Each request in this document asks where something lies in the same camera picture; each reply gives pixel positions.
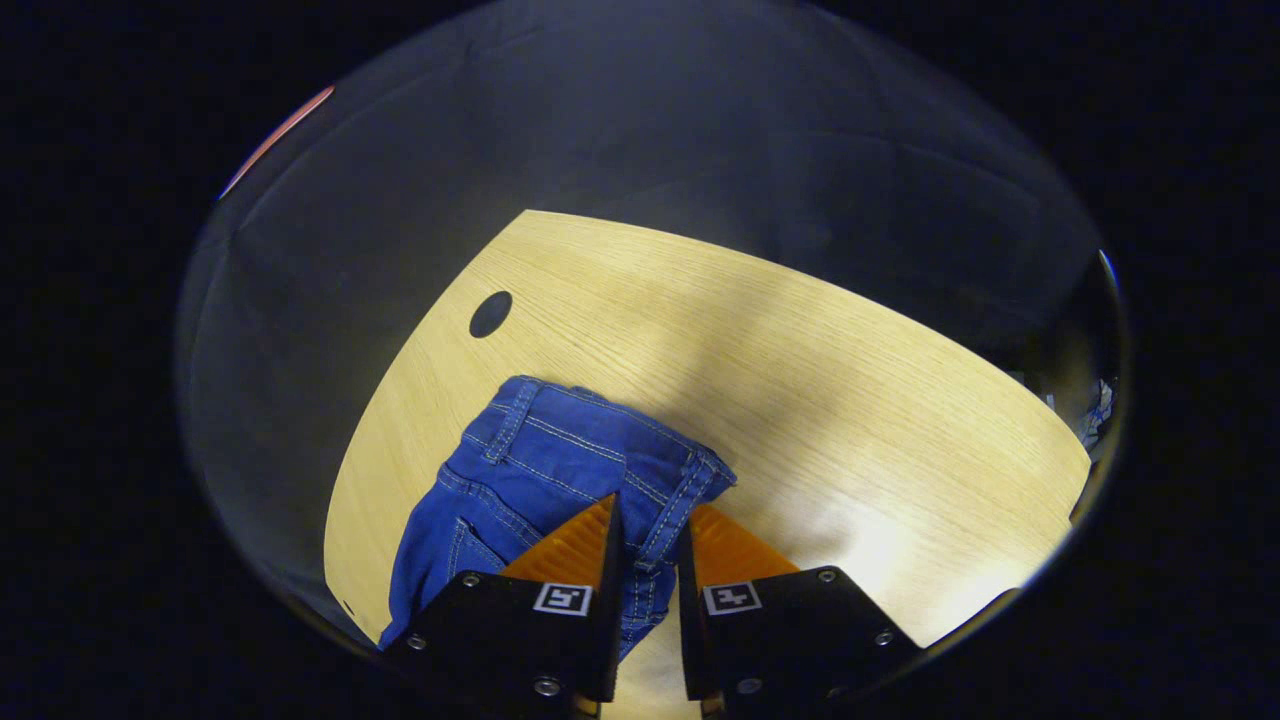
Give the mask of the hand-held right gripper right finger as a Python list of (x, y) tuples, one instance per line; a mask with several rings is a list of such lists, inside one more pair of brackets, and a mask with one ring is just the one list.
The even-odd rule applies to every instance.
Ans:
[(678, 537), (677, 571), (698, 703), (850, 703), (925, 657), (842, 569), (799, 568), (709, 503)]

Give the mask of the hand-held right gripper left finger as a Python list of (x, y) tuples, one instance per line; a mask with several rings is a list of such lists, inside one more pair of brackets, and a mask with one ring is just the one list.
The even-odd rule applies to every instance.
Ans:
[(609, 495), (504, 571), (454, 577), (383, 662), (452, 708), (599, 708), (614, 697), (623, 548)]

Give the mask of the blue denim jeans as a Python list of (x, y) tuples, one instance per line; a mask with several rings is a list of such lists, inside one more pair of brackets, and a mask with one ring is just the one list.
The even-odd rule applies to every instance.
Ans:
[(499, 573), (614, 496), (623, 530), (620, 655), (669, 611), (677, 539), (696, 507), (736, 484), (710, 448), (584, 387), (506, 380), (416, 503), (390, 577), (387, 650), (462, 571)]

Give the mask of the blue white clutter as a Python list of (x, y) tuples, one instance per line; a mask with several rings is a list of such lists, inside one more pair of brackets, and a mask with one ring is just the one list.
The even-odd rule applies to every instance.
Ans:
[(1085, 410), (1076, 423), (1076, 438), (1091, 456), (1097, 452), (1105, 437), (1105, 427), (1114, 414), (1114, 388), (1106, 379), (1097, 379), (1092, 386)]

